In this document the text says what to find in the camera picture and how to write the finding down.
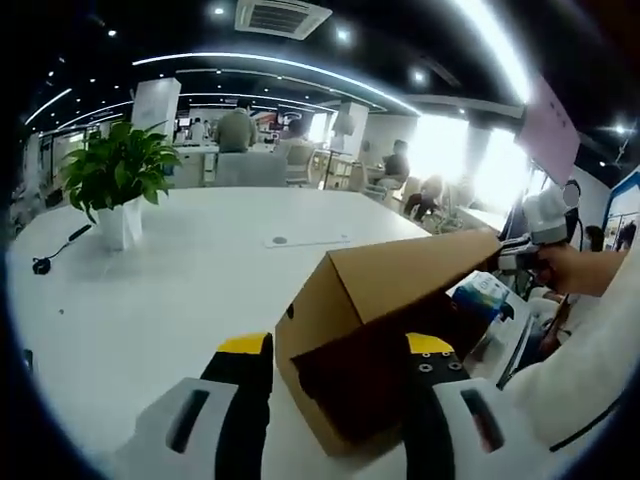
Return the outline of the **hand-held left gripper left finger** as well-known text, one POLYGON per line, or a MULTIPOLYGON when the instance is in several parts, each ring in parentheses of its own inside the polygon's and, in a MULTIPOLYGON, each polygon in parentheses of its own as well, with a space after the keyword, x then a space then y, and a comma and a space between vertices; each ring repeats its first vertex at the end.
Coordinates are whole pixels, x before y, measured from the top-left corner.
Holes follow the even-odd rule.
POLYGON ((270 333, 223 342, 198 378, 184 378, 137 417, 114 455, 117 479, 258 479, 270 421, 270 333))

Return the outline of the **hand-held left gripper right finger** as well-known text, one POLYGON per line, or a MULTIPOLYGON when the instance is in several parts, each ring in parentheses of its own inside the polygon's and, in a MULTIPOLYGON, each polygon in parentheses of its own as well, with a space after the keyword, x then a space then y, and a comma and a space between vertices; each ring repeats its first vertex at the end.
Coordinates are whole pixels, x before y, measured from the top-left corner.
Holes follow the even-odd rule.
POLYGON ((402 423, 409 479, 515 479, 518 415, 495 385, 472 379, 453 347, 408 333, 402 423))

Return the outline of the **person's right hand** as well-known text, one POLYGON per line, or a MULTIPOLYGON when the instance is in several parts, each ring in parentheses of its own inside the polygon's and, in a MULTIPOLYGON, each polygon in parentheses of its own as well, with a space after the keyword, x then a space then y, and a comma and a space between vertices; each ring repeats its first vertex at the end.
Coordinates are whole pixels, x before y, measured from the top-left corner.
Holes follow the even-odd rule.
POLYGON ((568 244, 542 247, 534 268, 536 281, 558 293, 568 293, 575 250, 568 244))

